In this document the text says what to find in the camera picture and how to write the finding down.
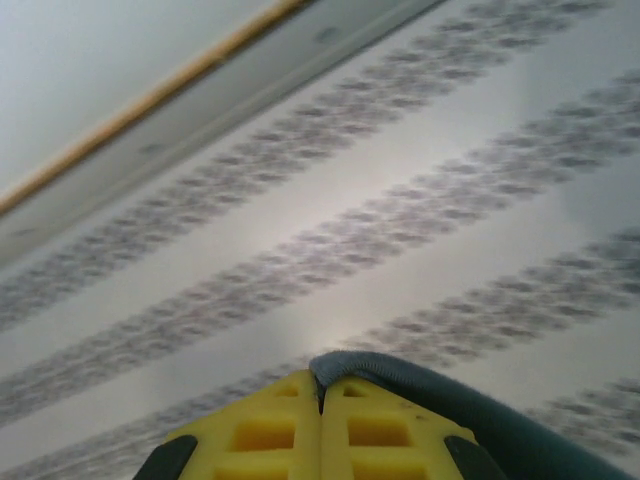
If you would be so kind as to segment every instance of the wooden trim strip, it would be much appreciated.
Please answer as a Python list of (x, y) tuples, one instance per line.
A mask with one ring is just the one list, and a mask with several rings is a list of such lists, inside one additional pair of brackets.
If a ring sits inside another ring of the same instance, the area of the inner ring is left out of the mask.
[(254, 18), (202, 57), (179, 71), (165, 83), (132, 104), (115, 119), (97, 129), (88, 138), (54, 158), (28, 177), (21, 185), (6, 194), (0, 194), (0, 217), (38, 194), (91, 155), (118, 139), (162, 106), (193, 87), (206, 76), (218, 70), (225, 62), (258, 41), (276, 27), (317, 0), (280, 0)]

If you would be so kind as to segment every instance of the teal fabric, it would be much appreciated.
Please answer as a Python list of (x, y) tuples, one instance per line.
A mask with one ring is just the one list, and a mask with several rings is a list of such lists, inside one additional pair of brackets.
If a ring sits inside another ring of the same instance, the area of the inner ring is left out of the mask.
[(319, 397), (347, 375), (366, 378), (471, 429), (514, 480), (633, 480), (605, 460), (510, 407), (444, 375), (374, 352), (338, 351), (314, 358)]

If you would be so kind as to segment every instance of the gray stripe pattern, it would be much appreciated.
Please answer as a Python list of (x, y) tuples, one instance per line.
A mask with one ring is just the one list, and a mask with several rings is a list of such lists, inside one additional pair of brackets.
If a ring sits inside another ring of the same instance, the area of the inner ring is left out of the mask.
[(640, 72), (0, 382), (0, 426), (374, 267), (640, 146)]
[(363, 69), (0, 286), (15, 326), (527, 51), (613, 0), (489, 0)]
[[(637, 305), (639, 259), (640, 228), (628, 229), (445, 300), (433, 309), (394, 319), (339, 347), (387, 352), (429, 367), (474, 361), (484, 352), (534, 341), (546, 332)], [(0, 480), (79, 480), (88, 474), (101, 480), (122, 477), (132, 473), (168, 431), (305, 368), (315, 354), (35, 459), (0, 474)], [(620, 382), (529, 413), (601, 454), (626, 455), (640, 432), (638, 392), (632, 383)], [(602, 422), (611, 418), (619, 419), (618, 423), (603, 428)]]

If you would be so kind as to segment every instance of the yellow plastic part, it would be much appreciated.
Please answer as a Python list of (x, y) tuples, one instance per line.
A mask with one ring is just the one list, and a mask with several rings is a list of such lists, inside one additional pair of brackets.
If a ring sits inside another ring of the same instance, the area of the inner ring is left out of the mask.
[(296, 372), (172, 432), (198, 445), (180, 480), (463, 480), (444, 444), (473, 433), (366, 380)]

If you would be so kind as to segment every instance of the white ceiling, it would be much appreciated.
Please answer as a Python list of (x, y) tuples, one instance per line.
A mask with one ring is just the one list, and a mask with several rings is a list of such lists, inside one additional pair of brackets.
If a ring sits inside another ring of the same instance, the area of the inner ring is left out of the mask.
[[(0, 217), (0, 268), (440, 1), (313, 2)], [(0, 198), (276, 3), (0, 0)]]
[(0, 0), (0, 192), (274, 0)]

